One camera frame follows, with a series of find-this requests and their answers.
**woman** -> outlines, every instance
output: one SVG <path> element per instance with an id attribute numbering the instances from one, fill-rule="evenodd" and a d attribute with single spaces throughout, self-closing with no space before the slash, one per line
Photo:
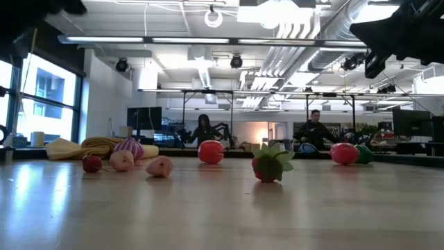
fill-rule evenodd
<path id="1" fill-rule="evenodd" d="M 193 143 L 197 138 L 197 147 L 199 147 L 200 144 L 206 140 L 222 140 L 223 136 L 216 129 L 211 127 L 210 119 L 207 115 L 199 115 L 198 121 L 199 125 L 189 139 L 188 143 Z"/>

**person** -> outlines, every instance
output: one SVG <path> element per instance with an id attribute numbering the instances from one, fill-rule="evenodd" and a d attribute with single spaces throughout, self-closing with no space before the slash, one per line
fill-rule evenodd
<path id="1" fill-rule="evenodd" d="M 199 148 L 200 144 L 206 140 L 222 140 L 223 136 L 210 125 L 210 119 L 207 115 L 202 114 L 199 115 L 198 118 L 198 127 L 194 130 L 193 135 L 188 140 L 188 143 L 193 143 L 197 138 L 197 147 Z"/>
<path id="2" fill-rule="evenodd" d="M 339 140 L 319 122 L 320 118 L 321 112 L 319 112 L 319 110 L 312 110 L 311 119 L 300 127 L 299 131 L 294 134 L 293 138 L 302 143 L 311 143 L 318 150 L 323 150 L 325 148 L 324 138 L 333 143 L 339 142 Z"/>

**red ball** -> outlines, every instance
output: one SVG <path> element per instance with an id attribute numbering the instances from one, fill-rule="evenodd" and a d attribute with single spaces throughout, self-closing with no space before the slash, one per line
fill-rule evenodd
<path id="1" fill-rule="evenodd" d="M 204 141 L 199 146 L 198 156 L 204 163 L 217 164 L 223 159 L 223 145 L 215 140 Z"/>
<path id="2" fill-rule="evenodd" d="M 330 155 L 334 162 L 342 165 L 354 163 L 359 157 L 359 150 L 348 143 L 338 143 L 330 149 Z"/>
<path id="3" fill-rule="evenodd" d="M 84 156 L 82 164 L 83 170 L 87 173 L 96 173 L 102 169 L 102 160 L 97 156 Z"/>

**peach plush toy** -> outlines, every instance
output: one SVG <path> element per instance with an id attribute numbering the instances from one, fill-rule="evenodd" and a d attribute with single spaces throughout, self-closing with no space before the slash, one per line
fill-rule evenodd
<path id="1" fill-rule="evenodd" d="M 110 164 L 117 172 L 127 172 L 132 170 L 134 164 L 142 157 L 144 157 L 142 145 L 130 137 L 114 147 Z"/>
<path id="2" fill-rule="evenodd" d="M 159 156 L 150 162 L 146 172 L 154 177 L 168 177 L 173 171 L 173 163 L 166 156 Z"/>
<path id="3" fill-rule="evenodd" d="M 134 156 L 129 150 L 120 150 L 111 154 L 110 164 L 117 172 L 128 172 L 134 167 Z"/>

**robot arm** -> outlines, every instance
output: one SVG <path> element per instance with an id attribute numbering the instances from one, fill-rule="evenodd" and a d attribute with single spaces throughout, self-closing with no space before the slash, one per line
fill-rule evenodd
<path id="1" fill-rule="evenodd" d="M 231 137 L 230 128 L 227 124 L 221 122 L 220 124 L 217 124 L 216 126 L 213 126 L 213 128 L 216 131 L 223 131 L 221 134 L 223 135 L 224 140 L 228 140 L 230 142 L 230 148 L 234 149 L 234 141 Z"/>

